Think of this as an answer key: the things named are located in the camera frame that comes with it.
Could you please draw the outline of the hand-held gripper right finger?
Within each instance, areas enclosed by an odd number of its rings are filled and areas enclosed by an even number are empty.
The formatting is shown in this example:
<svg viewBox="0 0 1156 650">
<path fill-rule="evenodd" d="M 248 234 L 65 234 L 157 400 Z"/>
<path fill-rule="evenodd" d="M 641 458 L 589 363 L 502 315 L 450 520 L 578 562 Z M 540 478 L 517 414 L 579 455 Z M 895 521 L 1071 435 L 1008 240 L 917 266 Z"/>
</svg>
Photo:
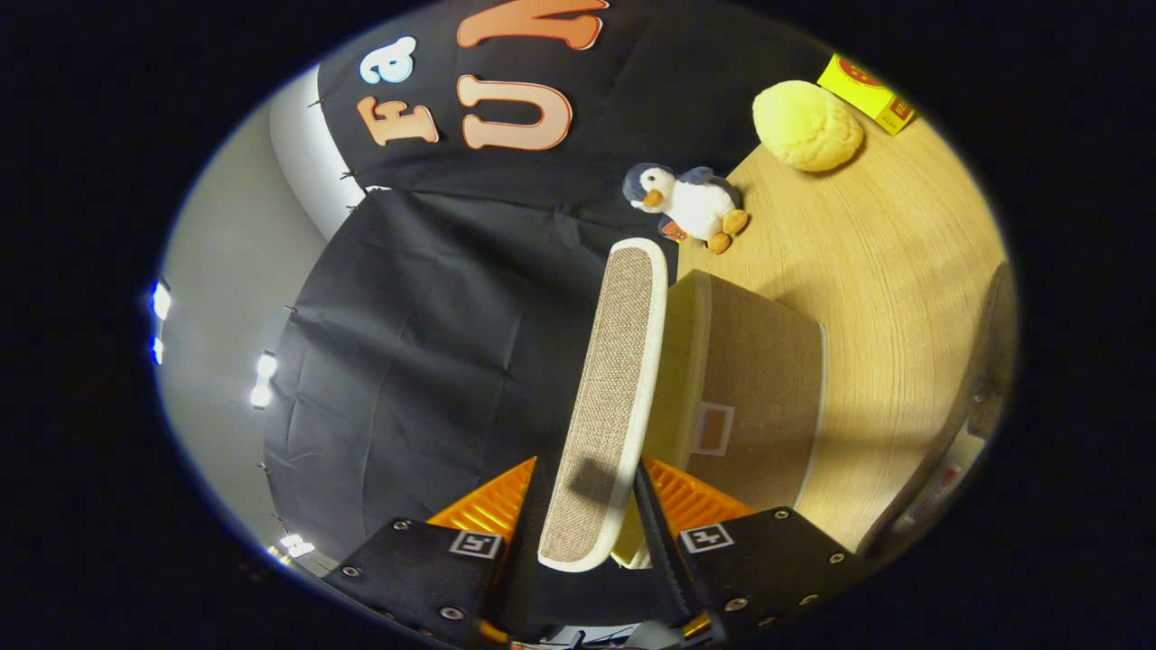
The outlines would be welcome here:
<svg viewBox="0 0 1156 650">
<path fill-rule="evenodd" d="M 682 647 L 747 647 L 846 592 L 862 560 L 788 505 L 757 510 L 667 461 L 635 478 L 649 559 Z"/>
</svg>

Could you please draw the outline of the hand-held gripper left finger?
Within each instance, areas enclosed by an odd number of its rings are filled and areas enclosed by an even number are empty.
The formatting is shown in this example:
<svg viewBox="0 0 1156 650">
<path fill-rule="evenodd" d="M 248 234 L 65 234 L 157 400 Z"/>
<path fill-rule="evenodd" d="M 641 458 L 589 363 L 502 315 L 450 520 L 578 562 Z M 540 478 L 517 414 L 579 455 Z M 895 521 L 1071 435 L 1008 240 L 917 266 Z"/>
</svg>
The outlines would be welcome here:
<svg viewBox="0 0 1156 650">
<path fill-rule="evenodd" d="M 524 559 L 538 457 L 425 520 L 397 515 L 323 579 L 335 594 L 429 649 L 507 649 L 499 606 Z"/>
</svg>

